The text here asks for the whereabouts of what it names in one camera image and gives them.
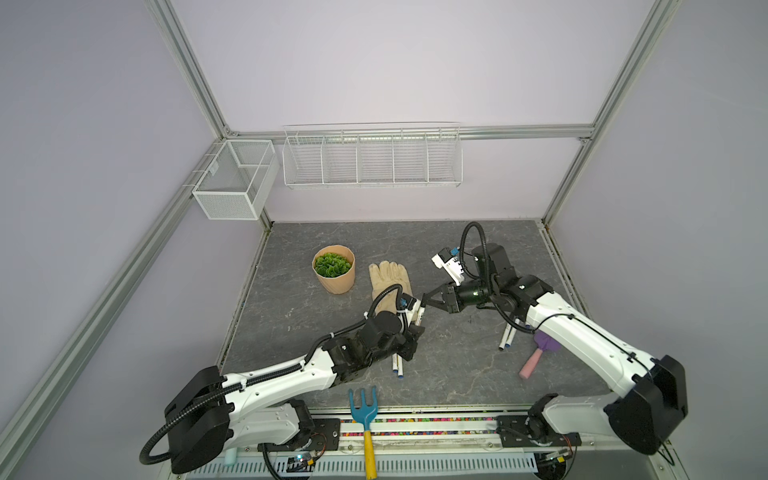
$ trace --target white wire basket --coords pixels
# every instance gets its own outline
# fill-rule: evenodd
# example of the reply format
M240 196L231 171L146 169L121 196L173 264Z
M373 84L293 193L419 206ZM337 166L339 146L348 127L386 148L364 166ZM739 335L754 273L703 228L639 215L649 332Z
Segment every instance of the white wire basket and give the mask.
M462 182L457 127L289 133L283 172L290 188L424 187Z
M211 220L257 220L280 169L268 140L226 140L192 194Z

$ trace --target vent grille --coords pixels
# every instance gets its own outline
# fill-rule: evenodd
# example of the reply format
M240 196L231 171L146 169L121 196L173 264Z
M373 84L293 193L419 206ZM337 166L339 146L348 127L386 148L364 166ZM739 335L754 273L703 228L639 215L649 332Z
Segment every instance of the vent grille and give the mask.
M372 132L289 133L283 148L291 188L414 187L462 182L458 126Z
M277 457L275 469L286 477L306 477L306 473L285 473L288 457ZM470 475L484 473L536 473L532 453L502 452L434 455L377 455L376 471L380 475L429 477L433 475ZM365 475L363 455L328 455L317 462L313 477ZM192 478L262 478L270 477L261 457L241 458L235 465L225 466L217 458L187 475Z

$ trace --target aluminum frame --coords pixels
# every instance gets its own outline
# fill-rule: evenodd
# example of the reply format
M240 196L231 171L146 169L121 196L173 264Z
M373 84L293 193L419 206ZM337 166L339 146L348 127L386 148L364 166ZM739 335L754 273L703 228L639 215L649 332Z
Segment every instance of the aluminum frame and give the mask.
M582 146L544 216L543 223L545 226L553 221L561 209L568 193L578 179L578 175L589 160L594 146L604 136L616 110L653 51L657 39L677 11L680 1L657 0L654 3L617 80L592 124L462 128L462 140L556 137L582 139ZM241 134L233 132L229 128L170 1L145 0L145 3L155 18L168 48L173 53L179 69L189 84L214 135L222 140L253 138L272 140L276 144L284 143L285 132ZM10 423L0 433L0 480L11 478L21 466L25 456L50 418L55 414L64 397L69 393L75 380L120 315L139 282L144 278L157 255L176 230L193 200L191 189L199 181L204 169L208 167L212 158L211 151L219 144L220 141L215 141L208 153L203 156L198 166L176 192L152 228L144 235L134 252L115 274L107 289L101 294L67 345L43 375L43 378L15 413ZM260 219L264 225L271 225L266 211L262 212Z
M383 418L425 418L431 416L437 417L496 417L497 415L524 415L529 405L477 405L477 406L396 406L379 408L379 416ZM354 423L348 423L351 419L349 408L331 408L331 409L310 409L313 418L335 418L342 419L341 436L339 438L339 450L327 452L329 459L334 458L356 458L363 451L362 436L347 436L351 432L359 432L362 427ZM502 452L551 452L552 447L514 447L506 449L502 447L499 437L495 433L487 433L488 422L485 420L455 420L441 422L384 422L373 423L371 430L380 432L425 432L425 431L444 431L444 430L462 430L463 433L454 435L378 435L376 440L377 459L386 459L389 455L412 455L414 459L423 458L423 455L485 455ZM579 452L583 451L628 451L631 450L624 442L615 436L583 434L581 436L582 444L578 447ZM671 443L667 442L667 447L676 463L675 466L668 465L659 455L648 457L650 466L659 480L688 480L687 474L681 465L679 455ZM241 461L258 460L261 458L261 452L256 449L238 449L237 458ZM217 460L222 462L224 452L218 455ZM225 474L228 470L222 468L220 473ZM193 477L194 475L178 475L170 472L170 463L164 463L164 469L161 471L158 480L178 480L179 477Z
M582 140L581 147L576 153L576 158L571 162L568 172L554 193L552 202L550 202L544 215L544 225L551 225L562 208L579 174L591 158L594 147L605 135L618 108L621 106L621 102L627 97L630 87L654 50L656 41L669 25L681 2L682 0L656 0L654 6L650 9L650 13L646 17L645 23L643 23L643 27L632 45L627 60L621 66L616 81L608 92L608 96L605 98L597 117L594 119L592 135Z
M187 212L193 201L192 188L220 146L221 142L210 146L0 434L1 480L11 478L21 467L25 456L109 333Z
M344 129L349 135L393 135L419 134L433 129L390 128L390 129ZM312 135L319 137L338 135L340 130L312 130ZM592 124L552 124L552 125L497 125L487 127L461 126L460 140L506 140L512 138L589 138L594 132ZM271 140L275 145L283 145L288 134L285 131L234 132L230 138L245 140Z
M170 0L144 0L215 137L232 134Z

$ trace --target white marker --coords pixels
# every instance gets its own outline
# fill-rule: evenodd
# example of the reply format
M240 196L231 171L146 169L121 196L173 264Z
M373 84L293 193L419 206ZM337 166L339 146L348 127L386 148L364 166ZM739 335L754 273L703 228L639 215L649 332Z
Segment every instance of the white marker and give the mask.
M502 335L502 341L498 344L498 349L503 351L504 347L509 346L509 343L507 343L507 338L509 337L509 331L512 329L512 326L507 323L507 328L504 329L504 335Z
M515 319L515 323L520 325L520 321ZM504 342L505 348L509 348L509 346L512 344L512 340L515 338L515 334L517 333L518 329L512 328L512 325L507 325L510 328L509 335L507 335L507 341Z

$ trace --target black cable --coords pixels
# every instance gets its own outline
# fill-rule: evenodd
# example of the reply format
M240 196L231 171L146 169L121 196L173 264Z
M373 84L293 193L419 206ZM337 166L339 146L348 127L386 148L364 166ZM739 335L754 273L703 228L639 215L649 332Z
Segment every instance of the black cable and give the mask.
M661 443L661 446L664 447L664 450L667 451L667 454L661 453L661 448L659 448L659 455L661 455L661 458L667 461L667 463L670 465L670 467L674 467L674 458L672 457L672 452L670 452L670 449L667 448L666 443Z
M541 326L542 326L542 325L544 325L544 322L546 322L546 321L547 321L547 320L549 320L550 318L553 318L553 317L556 317L556 316L566 316L566 317L568 317L568 318L569 318L569 319L571 319L571 320L573 320L574 318L576 318L576 315L574 315L573 313L553 313L553 314L551 314L550 316L548 316L547 318L543 319L543 320L541 321L541 323L539 323L539 324L538 324L538 326L537 326L536 328L532 329L531 333L536 333L536 332L538 331L538 329L540 329L540 328L541 328Z
M266 382L267 380L271 380L271 379L276 379L283 375L293 373L297 370L301 370L301 365L298 363L296 365L289 366L281 370L276 370L275 372L265 373L263 375L253 377L252 379L248 379L246 381L246 386L256 385L257 383ZM212 402L214 400L218 400L224 396L229 395L232 392L236 392L237 390L240 390L242 387L243 386L241 384L235 383L221 390L208 393L204 396L201 396L199 399L196 399L197 403L194 403L188 406L187 408L181 410L181 412L179 412L171 420L167 421L165 425L163 425L159 430L157 430L154 433L154 435L152 435L149 438L149 440L147 440L147 443L144 444L144 447L141 449L141 452L139 452L139 462L143 463L144 465L153 465L155 463L165 462L166 460L170 459L169 452L161 453L159 455L150 455L150 452L152 451L154 446L157 445L160 439L162 439L165 435L167 435L168 432L170 432L176 425L179 424L179 422L181 422L181 420L187 418L192 413L203 408L207 403Z
M374 300L373 303L371 303L371 308L369 309L368 317L372 318L374 312L376 311L376 307L379 305L379 302L382 301L382 299L387 296L387 294L391 293L392 291L397 290L397 297L395 298L395 305L399 303L400 296L402 295L402 285L399 283L394 283L393 285L390 285L386 287ZM339 330L338 332L334 332L333 336L338 335L344 335L346 333L352 332L355 329L360 328L361 326L366 324L366 319L360 320L357 323L354 323L350 326L346 326ZM312 356L314 355L317 348L328 339L331 339L332 336L330 334L326 334L324 336L321 336L318 340L315 341L310 351L306 354L304 357L304 363L308 363ZM292 365L289 367L286 367L284 369L276 370L275 372L269 372L265 373L263 375L259 375L257 377L253 377L252 379L248 379L246 381L246 387L255 385L257 383L266 382L267 380L276 379L278 377L281 377L283 375L288 375L289 373L297 372L301 370L302 366L300 363L297 363L296 365ZM170 432L176 425L181 422L181 420L187 418L192 413L196 412L197 410L203 408L207 403L212 402L214 400L218 400L224 396L229 395L232 392L236 392L237 390L240 390L242 388L242 385L239 383L230 385L226 388L223 388L221 390L217 390L215 392L208 393L204 396L201 396L199 399L195 399L197 402L193 405L188 406L187 408L181 410L175 417L173 417L171 420L168 420L165 425L163 425L159 430L157 430L154 435L152 435L149 440L147 440L147 443L144 444L144 447L141 449L141 452L139 452L139 462L141 462L144 465L153 465L155 463L165 462L166 460L170 459L170 453L165 452L161 453L159 455L151 455L150 452L154 448L155 445Z
M467 270L467 266L464 263L464 246L467 242L467 234L472 228L475 228L478 231L478 235L480 236L480 245L482 246L482 254L483 254L483 260L485 261L485 269L487 270L486 276L488 281L488 288L491 288L491 275L490 275L490 269L488 268L488 261L490 259L490 256L488 255L488 245L485 243L485 231L482 229L482 226L480 223L477 222L469 222L467 223L466 227L464 227L464 231L462 231L462 240L461 243L458 245L458 264L462 266L462 269L464 270L464 273L469 278L477 279L480 278L479 275L475 275L474 273Z
M402 297L402 285L399 283L393 283L392 285L386 287L379 295L376 295L376 298L373 299L373 302L371 302L371 308L368 309L368 318L373 318L376 315L376 307L379 306L379 302L384 300L384 297L389 295L391 292L397 290L397 296L395 297L395 310L400 307L400 297Z
M405 333L408 329L408 317L404 313L400 313L400 323L402 323L402 332Z
M238 389L240 389L239 383L236 385L230 385L225 389L217 390L216 392L208 393L204 396L201 396L198 403L194 403L193 405L190 405L187 408L181 410L178 415L166 422L165 425L163 425L154 433L154 435L149 438L149 440L147 440L147 443L144 444L141 452L139 452L139 462L143 463L144 465L153 465L155 463L165 462L166 460L170 459L169 452L161 453L159 455L150 455L150 452L154 446L157 445L160 439L162 439L168 432L170 432L176 425L178 425L181 420L187 418L191 413L194 413L197 410L203 408L208 402L219 399Z
M509 427L502 427L502 426L496 427L496 433L499 433L499 432L513 433L517 436L526 437L526 438L529 438L529 434L530 434L530 432L522 432L519 430L511 429Z
M523 333L528 333L530 335L533 335L534 333L533 329L526 328L525 325L518 325L513 319L509 318L509 315L507 315L507 313L504 310L502 310L502 308L499 305L497 305L496 302L493 302L493 306L496 308L496 311L499 313L499 315L501 315L502 318L513 329L519 330L520 332L523 332Z
M620 347L620 346L619 346L619 345L618 345L616 342L614 342L613 340L609 339L608 337L606 337L605 335L603 335L602 333L600 333L598 330L596 330L595 328L593 328L591 325L589 325L588 323L586 323L584 320L580 319L580 318L579 318L579 317L577 317L577 316L575 316L574 318L575 318L576 320L578 320L579 322L581 322L581 325L584 325L584 326L586 326L588 329L592 330L593 332L597 333L599 336L603 337L603 339L605 339L605 341L606 341L606 342L608 342L608 343L610 343L611 345L613 345L613 346L615 346L616 348L618 348L618 349L619 349L619 350L620 350L620 351L621 351L621 352L622 352L624 355L626 355L626 356L628 357L628 359L632 359L632 360L634 360L635 362L637 362L637 363L640 363L640 365L641 365L641 366L642 366L642 367L645 369L645 371L646 371L646 372L648 372L648 378L649 378L649 379L652 379L652 378L653 378L653 376L650 374L650 370L648 369L648 367L646 367L644 363L642 363L640 360L638 360L638 359L637 359L637 354L636 354L635 352L629 353L627 350L625 350L625 349L621 348L621 347Z
M315 343L312 344L309 352L304 356L304 363L305 364L309 363L310 360L312 359L312 356L315 354L315 351L317 351L320 345L322 345L327 340L332 339L334 336L344 335L345 333L352 332L353 330L358 329L365 324L366 324L366 319L362 319L359 322L354 323L350 326L345 326L338 332L333 332L333 335L331 335L330 333L326 333L325 335L321 336L320 338L315 340Z
M277 470L275 470L275 467L272 465L270 454L266 450L266 443L261 444L261 453L264 455L264 464L266 465L266 469L269 470L270 475L272 475L272 478L275 480L285 480L279 473L277 473Z
M368 309L368 318L373 318L375 316L376 307L379 306L379 302L381 302L385 296L387 296L388 294L390 294L395 290L397 290L397 297L395 298L395 306L397 308L397 305L400 302L400 296L402 295L402 285L400 285L399 283L393 283L392 285L382 290L382 292L379 295L377 295L375 299L373 299L373 302L371 302L371 307ZM312 344L309 352L304 356L304 363L306 364L310 362L310 360L312 359L312 356L315 354L315 351L324 342L332 339L334 336L344 335L346 333L352 332L353 330L356 330L361 326L365 325L366 321L367 319L362 319L358 323L354 323L350 326L344 327L338 332L333 332L333 335L331 335L330 333L326 333L325 335L315 340L315 343Z
M574 463L576 462L576 452L578 452L578 445L574 445L574 456L571 458L571 464L568 466L568 470L565 471L565 475L563 475L560 480L565 480L565 477L571 473L571 469L574 467Z

